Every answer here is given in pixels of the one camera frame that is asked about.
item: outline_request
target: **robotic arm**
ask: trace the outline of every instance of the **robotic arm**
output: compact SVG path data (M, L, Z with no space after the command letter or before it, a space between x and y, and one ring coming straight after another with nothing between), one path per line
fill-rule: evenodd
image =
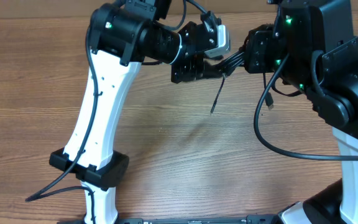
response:
M278 5L275 23L251 30L239 52L217 65L204 59L228 53L230 37L210 11L203 11L201 24L189 22L178 33L157 22L167 15L170 1L127 0L125 9L120 8L121 3L105 4L93 13L86 41L90 71L80 115L68 144L50 157L52 166L65 171L56 181L74 172L82 184L78 189L89 192L85 223L119 220L115 186L129 158L113 151L112 142L128 89L145 57L172 65L173 83L225 79L240 65L249 73L275 72L255 112L254 129L261 143L285 156L342 161L342 181L284 209L279 219L248 216L217 222L358 223L358 37L352 30L350 1L268 3ZM313 109L333 127L342 156L288 152L262 137L259 111L263 101L268 103L271 88L279 92L275 87L278 78L298 89L290 96L305 94ZM42 193L52 186L27 201L46 197Z

